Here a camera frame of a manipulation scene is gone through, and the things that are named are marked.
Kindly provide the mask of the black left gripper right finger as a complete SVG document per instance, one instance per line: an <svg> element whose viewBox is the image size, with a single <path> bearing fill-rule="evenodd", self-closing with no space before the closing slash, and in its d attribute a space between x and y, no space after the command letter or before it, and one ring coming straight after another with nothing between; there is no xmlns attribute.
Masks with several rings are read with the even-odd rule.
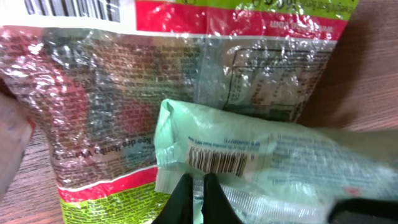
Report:
<svg viewBox="0 0 398 224"><path fill-rule="evenodd" d="M215 174L207 174L203 184L204 224L243 224L235 214Z"/></svg>

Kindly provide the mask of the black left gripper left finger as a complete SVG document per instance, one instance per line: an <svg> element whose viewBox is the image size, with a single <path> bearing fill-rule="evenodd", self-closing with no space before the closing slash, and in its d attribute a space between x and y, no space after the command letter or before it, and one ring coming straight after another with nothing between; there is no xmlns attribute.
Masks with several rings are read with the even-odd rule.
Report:
<svg viewBox="0 0 398 224"><path fill-rule="evenodd" d="M193 224L193 178L184 174L152 224Z"/></svg>

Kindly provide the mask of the green snack bag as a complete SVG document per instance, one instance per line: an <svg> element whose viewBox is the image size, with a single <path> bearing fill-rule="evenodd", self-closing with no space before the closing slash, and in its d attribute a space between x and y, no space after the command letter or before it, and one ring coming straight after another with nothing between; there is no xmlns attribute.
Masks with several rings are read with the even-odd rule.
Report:
<svg viewBox="0 0 398 224"><path fill-rule="evenodd" d="M1 2L1 78L49 144L65 223L150 223L173 100L294 122L354 0Z"/></svg>

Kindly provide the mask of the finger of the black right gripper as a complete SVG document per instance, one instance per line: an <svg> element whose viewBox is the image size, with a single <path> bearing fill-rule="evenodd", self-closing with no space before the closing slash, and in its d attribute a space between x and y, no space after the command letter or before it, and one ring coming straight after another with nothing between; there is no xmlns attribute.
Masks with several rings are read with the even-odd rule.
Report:
<svg viewBox="0 0 398 224"><path fill-rule="evenodd" d="M397 224L397 201L365 198L341 200L331 209L328 223Z"/></svg>

